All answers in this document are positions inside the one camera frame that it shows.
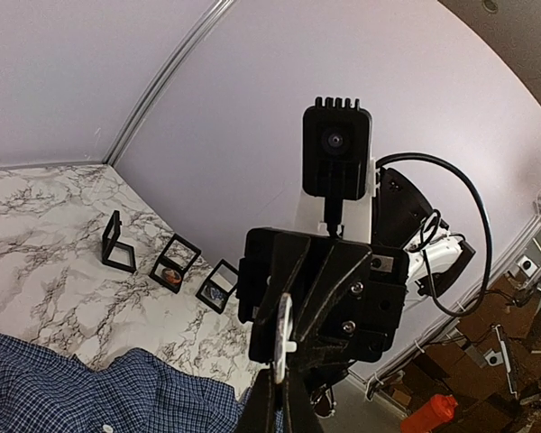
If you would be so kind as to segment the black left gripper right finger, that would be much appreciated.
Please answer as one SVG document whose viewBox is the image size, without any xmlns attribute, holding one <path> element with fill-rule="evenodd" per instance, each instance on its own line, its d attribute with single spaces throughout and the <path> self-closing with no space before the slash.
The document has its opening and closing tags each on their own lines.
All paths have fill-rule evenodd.
<svg viewBox="0 0 541 433">
<path fill-rule="evenodd" d="M 287 357 L 281 388 L 284 431 L 289 433 L 319 432 L 320 423 L 310 404 L 303 374 L 294 355 Z"/>
</svg>

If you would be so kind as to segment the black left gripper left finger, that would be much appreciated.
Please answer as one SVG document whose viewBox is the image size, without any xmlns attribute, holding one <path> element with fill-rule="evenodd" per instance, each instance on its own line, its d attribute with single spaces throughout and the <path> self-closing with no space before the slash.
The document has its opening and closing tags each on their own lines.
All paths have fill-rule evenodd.
<svg viewBox="0 0 541 433">
<path fill-rule="evenodd" d="M 239 433 L 275 431 L 276 386 L 271 369 L 260 370 L 238 422 Z"/>
</svg>

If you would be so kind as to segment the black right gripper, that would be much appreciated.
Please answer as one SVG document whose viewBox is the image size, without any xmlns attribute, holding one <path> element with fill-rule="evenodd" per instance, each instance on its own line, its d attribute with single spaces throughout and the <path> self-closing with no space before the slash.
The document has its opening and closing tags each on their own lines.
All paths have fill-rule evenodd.
<svg viewBox="0 0 541 433">
<path fill-rule="evenodd" d="M 249 357 L 274 355 L 280 297 L 293 300 L 299 370 L 374 363 L 388 351 L 407 293 L 408 255 L 398 249 L 260 227 L 239 262 L 238 317 L 252 323 Z"/>
</svg>

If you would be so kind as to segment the brown round brooch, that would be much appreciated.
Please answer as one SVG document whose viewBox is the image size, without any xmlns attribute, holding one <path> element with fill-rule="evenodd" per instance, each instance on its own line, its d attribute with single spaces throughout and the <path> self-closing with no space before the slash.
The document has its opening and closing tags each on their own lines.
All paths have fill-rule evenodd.
<svg viewBox="0 0 541 433">
<path fill-rule="evenodd" d="M 297 342 L 290 339 L 292 331 L 293 302 L 289 293 L 283 293 L 278 305 L 272 358 L 273 381 L 276 385 L 283 384 L 285 380 L 287 355 L 295 353 L 298 348 Z"/>
</svg>

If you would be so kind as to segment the blue checked shirt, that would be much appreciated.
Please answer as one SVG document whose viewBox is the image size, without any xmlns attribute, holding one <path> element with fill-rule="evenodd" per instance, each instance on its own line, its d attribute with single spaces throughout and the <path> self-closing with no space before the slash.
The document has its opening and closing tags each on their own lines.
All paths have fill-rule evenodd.
<svg viewBox="0 0 541 433">
<path fill-rule="evenodd" d="M 95 371 L 0 334 L 0 432 L 233 432 L 245 405 L 141 348 Z"/>
</svg>

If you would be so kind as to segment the white blue round brooch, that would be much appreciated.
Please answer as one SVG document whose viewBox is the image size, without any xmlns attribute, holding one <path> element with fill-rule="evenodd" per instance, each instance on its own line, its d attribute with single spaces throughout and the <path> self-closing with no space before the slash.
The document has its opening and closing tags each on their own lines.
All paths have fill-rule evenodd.
<svg viewBox="0 0 541 433">
<path fill-rule="evenodd" d="M 225 293 L 218 288 L 211 287 L 207 290 L 208 297 L 215 303 L 220 304 L 225 300 Z"/>
</svg>

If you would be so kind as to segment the orange rimmed round brooch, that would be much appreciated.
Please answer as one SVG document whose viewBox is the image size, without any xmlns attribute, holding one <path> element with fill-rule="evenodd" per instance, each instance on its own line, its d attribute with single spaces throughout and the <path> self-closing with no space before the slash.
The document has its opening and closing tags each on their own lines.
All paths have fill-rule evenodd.
<svg viewBox="0 0 541 433">
<path fill-rule="evenodd" d="M 181 284 L 182 277 L 178 271 L 171 268 L 163 268 L 161 271 L 161 278 L 171 286 Z"/>
</svg>

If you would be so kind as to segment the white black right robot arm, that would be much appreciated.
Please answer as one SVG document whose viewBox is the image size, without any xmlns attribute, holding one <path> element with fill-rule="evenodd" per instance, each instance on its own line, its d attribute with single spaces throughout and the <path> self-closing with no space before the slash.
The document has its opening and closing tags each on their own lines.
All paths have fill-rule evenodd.
<svg viewBox="0 0 541 433">
<path fill-rule="evenodd" d="M 247 233 L 237 297 L 239 319 L 252 324 L 251 360 L 300 371 L 377 362 L 392 346 L 408 285 L 439 299 L 458 278 L 473 250 L 393 169 L 400 161 L 457 172 L 422 152 L 379 159 L 370 209 L 360 217 L 370 239 L 272 227 Z"/>
</svg>

